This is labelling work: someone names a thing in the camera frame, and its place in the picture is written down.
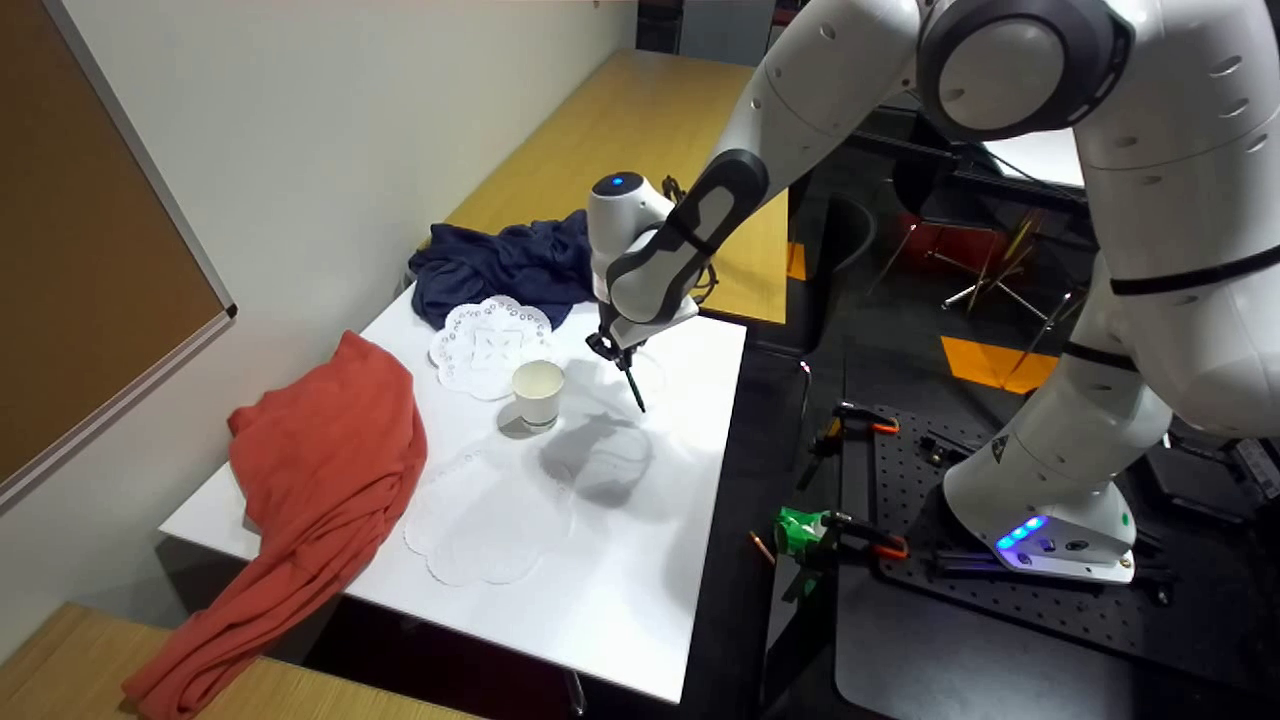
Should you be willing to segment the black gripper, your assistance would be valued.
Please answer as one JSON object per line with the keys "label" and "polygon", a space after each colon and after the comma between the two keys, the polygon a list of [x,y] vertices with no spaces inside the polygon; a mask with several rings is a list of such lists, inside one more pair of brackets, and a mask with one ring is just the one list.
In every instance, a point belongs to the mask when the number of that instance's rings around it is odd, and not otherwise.
{"label": "black gripper", "polygon": [[589,336],[589,347],[618,366],[633,365],[633,353],[654,336],[648,322],[620,314],[613,305],[601,309],[601,322]]}

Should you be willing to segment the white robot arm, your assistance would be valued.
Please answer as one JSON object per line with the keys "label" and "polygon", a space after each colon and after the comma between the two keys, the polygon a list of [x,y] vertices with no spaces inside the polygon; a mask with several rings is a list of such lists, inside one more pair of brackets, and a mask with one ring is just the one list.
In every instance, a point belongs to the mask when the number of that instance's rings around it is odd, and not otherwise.
{"label": "white robot arm", "polygon": [[1002,178],[1093,220],[1086,309],[1052,378],[945,471],[994,559],[1128,583],[1117,476],[1177,424],[1280,431],[1280,55],[1269,0],[809,0],[753,68],[696,183],[592,183],[613,365],[696,311],[691,281],[775,191],[908,95],[962,138],[1065,132],[1075,178]]}

